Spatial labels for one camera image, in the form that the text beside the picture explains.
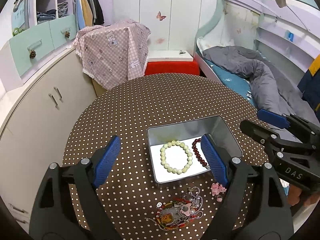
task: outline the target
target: gray comforter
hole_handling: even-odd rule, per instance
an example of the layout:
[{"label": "gray comforter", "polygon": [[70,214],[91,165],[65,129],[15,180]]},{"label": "gray comforter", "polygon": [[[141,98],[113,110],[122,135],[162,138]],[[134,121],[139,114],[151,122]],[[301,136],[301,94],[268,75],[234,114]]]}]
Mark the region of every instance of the gray comforter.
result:
[{"label": "gray comforter", "polygon": [[[284,74],[271,62],[251,49],[240,46],[213,47],[203,51],[207,60],[217,66],[250,79],[252,96],[259,109],[277,114],[296,114],[320,126],[314,111]],[[282,139],[297,141],[286,130],[271,126]]]}]

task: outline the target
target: brown tablecloth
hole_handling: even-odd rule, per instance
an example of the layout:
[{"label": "brown tablecloth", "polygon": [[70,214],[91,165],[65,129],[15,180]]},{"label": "brown tablecloth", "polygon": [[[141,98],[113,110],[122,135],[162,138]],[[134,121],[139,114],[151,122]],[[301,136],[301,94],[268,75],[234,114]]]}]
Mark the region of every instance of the brown tablecloth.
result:
[{"label": "brown tablecloth", "polygon": [[[151,126],[183,122],[221,115],[238,141],[247,163],[262,165],[267,160],[263,148],[240,131],[244,119],[265,123],[256,118],[256,109],[243,97],[222,84],[187,74],[145,76],[118,85],[97,98],[80,116],[68,139],[63,164],[72,165],[90,158],[104,147],[112,135],[121,138],[122,148],[106,184],[97,193],[114,223],[126,240],[199,239],[212,220],[220,203],[211,196],[212,173],[193,183],[160,190],[156,188],[148,153],[146,129]],[[152,221],[156,204],[180,196],[188,186],[198,186],[204,199],[204,216],[187,227],[162,231]],[[242,225],[251,184],[244,193],[244,204],[235,228]],[[89,229],[74,186],[74,208],[80,225]]]}]

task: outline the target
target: pink checkered cloth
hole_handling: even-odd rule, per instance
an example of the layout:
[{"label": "pink checkered cloth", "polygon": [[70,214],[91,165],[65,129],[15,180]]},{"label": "pink checkered cloth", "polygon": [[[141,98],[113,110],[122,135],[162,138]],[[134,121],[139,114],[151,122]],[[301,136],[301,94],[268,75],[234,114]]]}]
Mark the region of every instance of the pink checkered cloth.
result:
[{"label": "pink checkered cloth", "polygon": [[126,21],[104,27],[85,27],[73,45],[82,59],[83,72],[105,89],[142,77],[148,55],[150,30]]}]

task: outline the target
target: silver screw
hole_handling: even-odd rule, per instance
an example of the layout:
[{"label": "silver screw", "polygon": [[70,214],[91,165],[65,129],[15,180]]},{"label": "silver screw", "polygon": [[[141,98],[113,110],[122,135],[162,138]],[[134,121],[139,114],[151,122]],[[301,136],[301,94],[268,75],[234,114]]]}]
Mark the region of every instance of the silver screw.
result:
[{"label": "silver screw", "polygon": [[238,164],[241,162],[241,160],[238,157],[234,157],[234,158],[232,158],[232,162],[235,164]]},{"label": "silver screw", "polygon": [[49,168],[52,169],[52,170],[54,170],[56,167],[57,167],[57,164],[56,164],[56,163],[51,163],[51,164],[49,165]]},{"label": "silver screw", "polygon": [[272,165],[270,163],[265,163],[264,166],[267,168],[267,169],[271,169],[272,168]]},{"label": "silver screw", "polygon": [[81,164],[88,164],[90,160],[88,158],[84,158],[81,160]]}]

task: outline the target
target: drawer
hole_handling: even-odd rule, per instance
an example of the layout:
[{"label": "drawer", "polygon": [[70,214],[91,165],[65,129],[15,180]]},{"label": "drawer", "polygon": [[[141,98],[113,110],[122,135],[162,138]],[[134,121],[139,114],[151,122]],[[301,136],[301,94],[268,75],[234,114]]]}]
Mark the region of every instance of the drawer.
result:
[{"label": "drawer", "polygon": [[[76,37],[76,20],[74,15],[49,21],[51,36],[54,48],[58,48]],[[65,37],[65,32],[70,33],[70,37]]]},{"label": "drawer", "polygon": [[[25,30],[9,40],[12,57],[21,77],[42,57],[54,50],[49,22],[45,22]],[[36,52],[36,57],[30,59],[28,48]]]}]

